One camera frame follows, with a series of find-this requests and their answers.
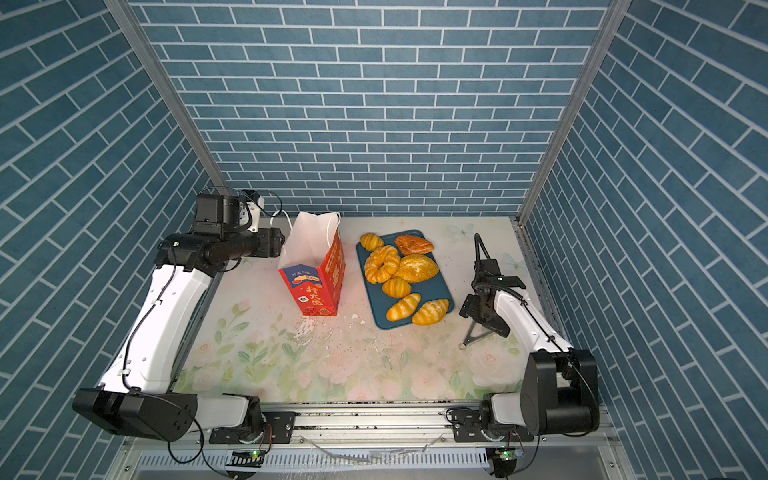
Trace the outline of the steel tongs with white tips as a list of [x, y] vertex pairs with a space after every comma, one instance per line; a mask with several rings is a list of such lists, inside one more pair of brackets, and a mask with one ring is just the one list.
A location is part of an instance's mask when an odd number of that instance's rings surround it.
[[492, 330], [486, 328], [480, 323], [473, 321], [464, 337], [464, 340], [459, 345], [459, 349], [466, 350], [470, 344], [475, 343], [479, 340], [482, 340], [493, 334], [494, 332]]

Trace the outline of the golden croissant roll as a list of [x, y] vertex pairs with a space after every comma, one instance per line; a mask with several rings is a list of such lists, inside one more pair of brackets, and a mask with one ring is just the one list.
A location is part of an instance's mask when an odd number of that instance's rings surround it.
[[450, 301], [439, 299], [426, 302], [412, 317], [412, 323], [418, 326], [430, 326], [439, 323], [447, 314]]

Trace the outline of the yellow striped long roll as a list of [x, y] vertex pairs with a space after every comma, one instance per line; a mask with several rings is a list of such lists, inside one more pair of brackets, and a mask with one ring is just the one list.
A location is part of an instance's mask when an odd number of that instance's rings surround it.
[[386, 318], [390, 322], [397, 322], [411, 317], [421, 302], [421, 295], [411, 293], [396, 304], [394, 304], [386, 313]]

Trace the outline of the small striped pumpkin bun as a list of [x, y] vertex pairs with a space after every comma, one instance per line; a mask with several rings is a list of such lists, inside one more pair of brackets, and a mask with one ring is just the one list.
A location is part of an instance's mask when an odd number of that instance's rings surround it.
[[382, 285], [382, 292], [394, 299], [402, 299], [412, 292], [412, 286], [404, 279], [392, 277]]

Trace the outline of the red white paper bag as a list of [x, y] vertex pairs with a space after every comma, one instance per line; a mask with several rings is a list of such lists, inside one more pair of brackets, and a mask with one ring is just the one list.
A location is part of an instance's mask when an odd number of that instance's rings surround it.
[[284, 243], [278, 271], [305, 316], [336, 316], [346, 269], [337, 212], [300, 212]]

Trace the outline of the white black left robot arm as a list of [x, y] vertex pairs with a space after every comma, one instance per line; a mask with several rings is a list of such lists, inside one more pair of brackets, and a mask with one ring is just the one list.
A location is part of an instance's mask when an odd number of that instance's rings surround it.
[[256, 397], [202, 397], [171, 390], [201, 299], [230, 262], [276, 258], [285, 237], [262, 228], [262, 197], [253, 190], [196, 199], [187, 233], [158, 247], [146, 299], [127, 339], [96, 387], [79, 389], [73, 410], [112, 435], [174, 442], [198, 427], [231, 443], [254, 443], [266, 421]]

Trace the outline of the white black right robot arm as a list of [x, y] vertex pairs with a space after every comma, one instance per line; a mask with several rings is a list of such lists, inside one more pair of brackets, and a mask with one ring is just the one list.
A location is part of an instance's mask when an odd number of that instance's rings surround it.
[[502, 274], [496, 260], [475, 260], [471, 287], [460, 315], [488, 335], [515, 336], [528, 352], [520, 391], [484, 396], [481, 428], [504, 435], [523, 427], [534, 436], [577, 436], [597, 430], [598, 374], [592, 353], [566, 341], [530, 304], [523, 281]]

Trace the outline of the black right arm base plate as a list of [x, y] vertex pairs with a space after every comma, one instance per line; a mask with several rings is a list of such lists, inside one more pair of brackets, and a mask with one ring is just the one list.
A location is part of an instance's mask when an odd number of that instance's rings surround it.
[[457, 443], [478, 442], [530, 442], [533, 435], [522, 425], [494, 423], [488, 412], [468, 407], [451, 407], [444, 412], [444, 418]]

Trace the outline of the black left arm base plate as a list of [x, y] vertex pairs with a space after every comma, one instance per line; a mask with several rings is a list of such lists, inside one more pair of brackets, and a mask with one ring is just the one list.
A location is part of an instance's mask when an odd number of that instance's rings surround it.
[[275, 445], [291, 440], [297, 414], [292, 411], [248, 414], [237, 427], [213, 429], [209, 442], [214, 445]]

